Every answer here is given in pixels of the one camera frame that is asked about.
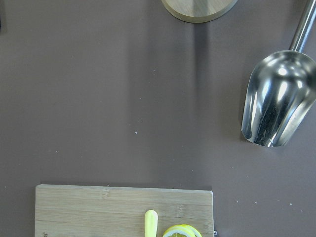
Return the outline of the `steel scoop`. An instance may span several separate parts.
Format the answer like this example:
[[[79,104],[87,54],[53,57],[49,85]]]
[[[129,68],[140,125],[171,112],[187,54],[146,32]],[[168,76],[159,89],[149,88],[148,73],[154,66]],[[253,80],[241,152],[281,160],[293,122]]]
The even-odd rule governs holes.
[[[316,101],[316,63],[303,53],[316,18],[309,0],[288,50],[274,52],[251,73],[241,132],[249,142],[286,145]]]

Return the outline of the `lemon slice behind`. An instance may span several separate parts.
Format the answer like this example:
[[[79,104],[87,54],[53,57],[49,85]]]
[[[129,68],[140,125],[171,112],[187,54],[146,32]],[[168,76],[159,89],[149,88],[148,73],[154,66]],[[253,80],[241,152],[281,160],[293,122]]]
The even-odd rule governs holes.
[[[195,227],[188,224],[175,225],[173,228],[181,237],[202,237],[202,234]]]

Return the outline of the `yellow plastic knife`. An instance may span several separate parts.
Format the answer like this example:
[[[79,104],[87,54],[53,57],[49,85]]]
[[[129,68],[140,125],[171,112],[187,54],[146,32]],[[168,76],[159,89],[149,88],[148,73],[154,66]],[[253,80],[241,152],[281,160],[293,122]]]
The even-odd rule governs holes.
[[[158,230],[158,214],[154,210],[148,210],[144,216],[145,237],[156,237]]]

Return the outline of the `wooden cup tree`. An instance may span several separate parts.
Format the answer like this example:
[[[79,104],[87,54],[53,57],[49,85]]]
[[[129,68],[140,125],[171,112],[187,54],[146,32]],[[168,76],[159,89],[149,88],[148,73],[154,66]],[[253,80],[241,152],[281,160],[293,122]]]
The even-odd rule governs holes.
[[[188,23],[205,23],[230,11],[237,0],[162,0],[167,11]]]

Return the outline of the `bamboo cutting board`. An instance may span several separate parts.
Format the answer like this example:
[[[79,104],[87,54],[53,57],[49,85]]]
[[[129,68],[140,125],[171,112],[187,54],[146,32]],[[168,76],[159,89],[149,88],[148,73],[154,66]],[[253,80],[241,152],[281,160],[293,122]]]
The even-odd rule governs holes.
[[[150,209],[158,214],[158,236],[177,224],[214,235],[212,191],[41,184],[35,236],[142,237]]]

